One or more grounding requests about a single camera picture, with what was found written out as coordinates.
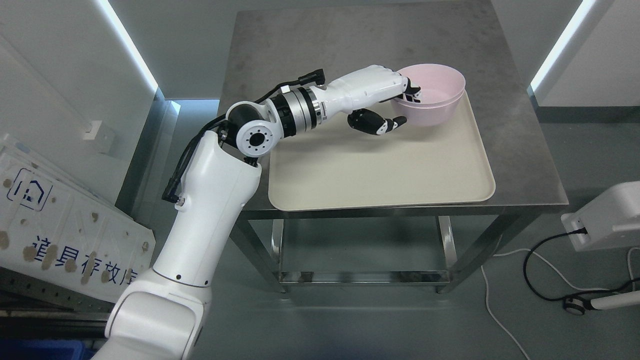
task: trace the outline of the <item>table leg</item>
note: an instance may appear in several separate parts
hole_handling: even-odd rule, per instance
[[[269,252],[260,241],[251,224],[249,224],[249,221],[242,217],[238,218],[233,230],[231,230],[230,237],[267,283],[274,290],[285,293],[285,289],[276,276],[277,265],[271,259]]]
[[[284,219],[273,219],[271,226],[271,255],[273,259],[280,264],[282,257],[282,233],[284,230]]]
[[[455,289],[497,250],[529,226],[539,215],[499,215],[449,269],[450,283],[437,287],[437,292],[448,293]]]
[[[450,270],[458,261],[456,246],[453,242],[453,232],[451,231],[451,219],[449,217],[436,217],[436,225],[442,240],[445,264],[447,265],[447,270]]]

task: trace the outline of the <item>robotic hand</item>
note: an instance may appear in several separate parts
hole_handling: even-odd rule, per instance
[[[313,81],[317,86],[290,88]],[[186,359],[209,312],[211,279],[223,247],[258,188],[257,158],[338,112],[350,113],[351,127],[382,135],[406,119],[383,119],[365,107],[393,97],[419,101],[420,88],[379,65],[323,84],[324,74],[317,70],[256,102],[238,102],[224,122],[208,124],[189,143],[174,173],[182,193],[174,194],[179,181],[172,179],[163,195],[178,211],[172,230],[153,267],[118,299],[105,329],[109,339],[94,359]],[[281,94],[269,98],[277,90]],[[218,133],[210,131],[214,126]],[[239,149],[245,161],[223,151],[220,142]]]

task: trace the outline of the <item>blue bin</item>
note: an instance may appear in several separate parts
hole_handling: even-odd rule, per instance
[[[2,360],[87,360],[93,354],[79,340],[0,340]]]

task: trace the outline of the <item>cable connector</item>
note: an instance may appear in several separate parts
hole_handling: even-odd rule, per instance
[[[574,231],[570,231],[569,233],[567,233],[567,235],[573,235],[573,234],[588,234],[589,232],[587,231],[586,227],[581,227],[578,230],[574,230]]]
[[[316,85],[324,85],[324,82],[325,82],[324,70],[317,69],[306,75],[302,75],[298,78],[298,82],[300,83],[300,85],[306,85],[309,83],[316,83]]]

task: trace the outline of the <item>stainless steel table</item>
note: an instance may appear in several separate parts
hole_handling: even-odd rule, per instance
[[[401,69],[443,63],[460,70],[496,182],[472,204],[283,212],[269,202],[268,159],[231,239],[274,289],[290,284],[427,284],[451,291],[540,214],[568,204],[529,97],[489,0],[239,12],[220,109],[255,99],[281,81],[323,68],[327,80],[372,63]],[[448,215],[498,215],[457,256]],[[274,221],[273,249],[292,218],[434,216],[447,268],[424,272],[283,272],[249,224]]]

